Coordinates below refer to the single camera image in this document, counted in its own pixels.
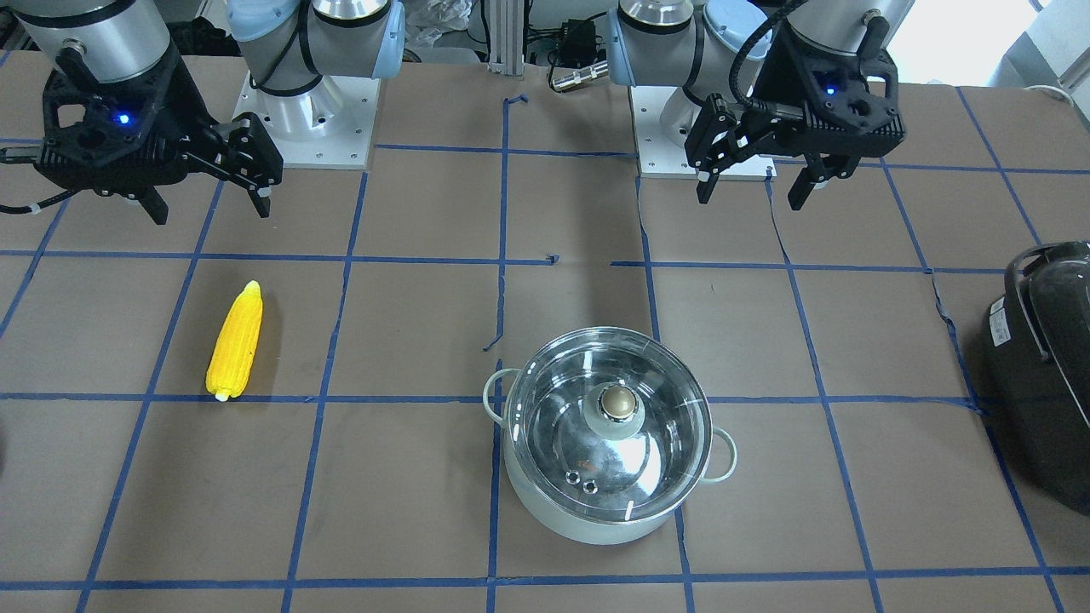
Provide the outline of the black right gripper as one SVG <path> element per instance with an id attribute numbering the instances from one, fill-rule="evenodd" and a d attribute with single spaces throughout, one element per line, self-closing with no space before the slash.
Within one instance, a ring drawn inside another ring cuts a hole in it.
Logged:
<path id="1" fill-rule="evenodd" d="M 114 83 L 92 74 L 89 52 L 65 43 L 43 89 L 40 171 L 70 190 L 140 192 L 156 225 L 169 206 L 156 187 L 205 172 L 249 190 L 263 220 L 284 163 L 252 112 L 231 122 L 210 116 L 175 45 L 136 77 Z"/>

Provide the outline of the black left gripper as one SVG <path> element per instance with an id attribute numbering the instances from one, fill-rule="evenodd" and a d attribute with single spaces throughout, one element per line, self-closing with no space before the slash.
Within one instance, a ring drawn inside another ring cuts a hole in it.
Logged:
<path id="1" fill-rule="evenodd" d="M 829 179 L 847 178 L 864 157 L 882 157 L 904 142 L 897 67 L 884 39 L 888 22 L 864 22 L 845 55 L 779 24 L 747 103 L 708 94 L 685 139 L 697 168 L 697 201 L 708 204 L 719 175 L 758 155 L 803 157 L 788 190 L 794 212 Z"/>

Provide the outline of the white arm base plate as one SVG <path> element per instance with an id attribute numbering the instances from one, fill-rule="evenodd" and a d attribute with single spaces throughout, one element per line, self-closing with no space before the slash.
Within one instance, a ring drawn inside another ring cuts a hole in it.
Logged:
<path id="1" fill-rule="evenodd" d="M 679 87 L 630 87 L 632 127 L 644 179 L 694 179 L 685 142 L 698 106 Z"/>
<path id="2" fill-rule="evenodd" d="M 261 118 L 287 169 L 366 170 L 383 84 L 326 75 L 310 92 L 281 97 L 253 89 L 245 77 L 235 112 Z"/>

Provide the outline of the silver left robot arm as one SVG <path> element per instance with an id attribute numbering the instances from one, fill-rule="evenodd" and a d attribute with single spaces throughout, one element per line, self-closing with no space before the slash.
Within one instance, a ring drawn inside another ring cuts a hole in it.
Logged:
<path id="1" fill-rule="evenodd" d="M 818 187 L 907 135 L 887 46 L 910 1 L 620 1 L 608 14 L 611 82 L 674 87 L 690 107 L 686 163 L 697 201 L 759 155 L 801 157 L 788 191 Z"/>

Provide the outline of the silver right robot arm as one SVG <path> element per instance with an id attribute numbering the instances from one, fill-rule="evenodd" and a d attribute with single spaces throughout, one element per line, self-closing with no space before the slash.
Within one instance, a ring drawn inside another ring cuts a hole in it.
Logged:
<path id="1" fill-rule="evenodd" d="M 35 215 L 78 192 L 140 203 L 162 225 L 159 187 L 211 175 L 241 187 L 258 216 L 283 182 L 280 144 L 330 136 L 349 120 L 337 79 L 386 80 L 404 59 L 399 1 L 230 1 L 258 109 L 215 120 L 152 1 L 12 1 L 12 15 L 52 62 L 43 143 L 8 147 L 60 193 L 4 206 Z"/>

